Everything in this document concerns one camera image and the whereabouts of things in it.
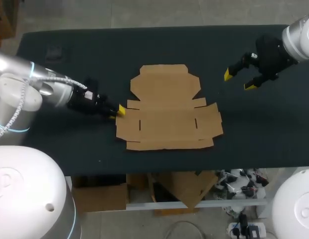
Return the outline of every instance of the white cylinder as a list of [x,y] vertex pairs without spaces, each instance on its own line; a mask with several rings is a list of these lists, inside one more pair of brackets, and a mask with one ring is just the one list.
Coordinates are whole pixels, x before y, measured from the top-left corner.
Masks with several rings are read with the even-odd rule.
[[309,239],[309,170],[282,184],[273,200],[272,217],[278,239]]
[[0,146],[0,239],[80,239],[65,177],[48,155]]

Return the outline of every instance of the flattened cardboard box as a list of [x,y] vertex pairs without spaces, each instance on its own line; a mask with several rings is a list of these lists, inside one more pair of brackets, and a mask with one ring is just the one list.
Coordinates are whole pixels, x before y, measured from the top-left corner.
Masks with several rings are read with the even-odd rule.
[[185,65],[149,65],[131,80],[140,101],[127,101],[125,117],[117,117],[117,137],[130,150],[191,149],[213,146],[223,133],[217,104],[206,106],[199,78]]

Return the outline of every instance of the power strip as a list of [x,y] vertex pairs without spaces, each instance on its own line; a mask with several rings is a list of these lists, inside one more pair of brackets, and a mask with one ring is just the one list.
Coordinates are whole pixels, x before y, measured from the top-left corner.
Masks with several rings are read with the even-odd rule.
[[[266,239],[266,229],[264,223],[250,223],[248,222],[249,226],[257,226],[259,228],[259,234],[261,239]],[[227,235],[229,235],[233,239],[237,239],[235,235],[233,235],[232,230],[237,227],[240,229],[240,223],[230,223],[228,228],[226,229]],[[240,235],[240,239],[246,239],[244,235]]]

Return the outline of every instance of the black connector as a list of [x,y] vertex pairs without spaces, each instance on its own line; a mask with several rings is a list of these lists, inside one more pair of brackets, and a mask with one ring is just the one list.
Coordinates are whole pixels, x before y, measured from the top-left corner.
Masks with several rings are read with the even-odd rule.
[[87,87],[86,90],[74,87],[73,94],[67,103],[68,108],[86,115],[116,117],[119,105],[111,104],[106,95],[98,93],[98,81],[88,78],[84,85]]
[[260,239],[260,232],[257,226],[248,226],[248,239]]

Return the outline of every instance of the cardboard flap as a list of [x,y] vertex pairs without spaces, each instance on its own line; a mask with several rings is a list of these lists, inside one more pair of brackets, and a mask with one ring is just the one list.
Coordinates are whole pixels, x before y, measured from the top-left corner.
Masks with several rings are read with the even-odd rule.
[[160,149],[194,149],[207,148],[213,146],[213,139],[203,140],[184,140],[184,141],[153,141],[153,142],[129,142],[127,141],[127,149],[143,151],[143,150],[160,150]]
[[199,175],[195,172],[159,173],[154,174],[154,179],[187,207],[194,208],[218,178],[212,171],[202,171]]
[[186,72],[175,72],[174,66],[147,66],[151,70],[131,80],[131,91],[147,107],[169,105],[189,105],[200,91],[199,78]]
[[151,73],[188,73],[185,65],[146,65],[140,68],[140,74]]
[[139,110],[126,109],[125,117],[116,117],[116,137],[127,141],[140,142]]

